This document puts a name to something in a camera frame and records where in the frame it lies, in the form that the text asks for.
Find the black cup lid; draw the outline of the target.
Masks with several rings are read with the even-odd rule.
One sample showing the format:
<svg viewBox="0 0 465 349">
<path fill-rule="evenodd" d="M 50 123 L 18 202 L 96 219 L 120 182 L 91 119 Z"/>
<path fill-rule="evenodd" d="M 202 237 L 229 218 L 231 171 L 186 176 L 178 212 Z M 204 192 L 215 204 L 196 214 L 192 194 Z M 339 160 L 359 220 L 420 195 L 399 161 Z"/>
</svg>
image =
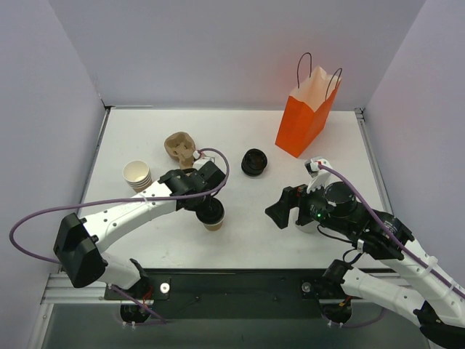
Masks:
<svg viewBox="0 0 465 349">
<path fill-rule="evenodd" d="M 203 224 L 214 225 L 224 218 L 225 209 L 219 199 L 210 198 L 195 211 L 195 215 Z"/>
</svg>

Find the single brown paper cup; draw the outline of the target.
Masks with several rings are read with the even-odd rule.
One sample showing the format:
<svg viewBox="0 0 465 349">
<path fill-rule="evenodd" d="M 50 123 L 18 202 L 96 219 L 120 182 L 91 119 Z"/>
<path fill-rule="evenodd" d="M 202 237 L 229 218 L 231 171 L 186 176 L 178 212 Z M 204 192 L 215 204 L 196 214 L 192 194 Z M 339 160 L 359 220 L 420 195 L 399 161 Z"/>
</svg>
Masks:
<svg viewBox="0 0 465 349">
<path fill-rule="evenodd" d="M 224 219 L 221 218 L 221 219 L 218 219 L 218 220 L 215 220 L 215 221 L 204 222 L 203 226 L 208 231 L 216 231 L 216 230 L 219 230 L 222 227 L 223 220 Z"/>
</svg>

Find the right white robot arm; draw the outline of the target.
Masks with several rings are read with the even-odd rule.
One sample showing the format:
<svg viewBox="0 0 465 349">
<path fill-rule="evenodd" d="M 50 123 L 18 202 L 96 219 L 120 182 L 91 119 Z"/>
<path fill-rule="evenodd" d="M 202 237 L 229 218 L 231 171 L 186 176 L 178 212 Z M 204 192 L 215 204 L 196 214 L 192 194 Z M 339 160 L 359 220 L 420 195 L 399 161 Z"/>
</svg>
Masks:
<svg viewBox="0 0 465 349">
<path fill-rule="evenodd" d="M 442 348 L 464 347 L 464 288 L 437 267 L 436 259 L 397 218 L 369 212 L 343 182 L 314 190 L 306 185 L 284 188 L 265 213 L 284 229 L 292 209 L 298 210 L 297 225 L 314 223 L 342 234 L 358 253 L 381 262 L 400 278 L 391 281 L 352 262 L 334 260 L 323 274 L 326 294 L 337 297 L 343 292 L 375 303 L 409 320 Z"/>
</svg>

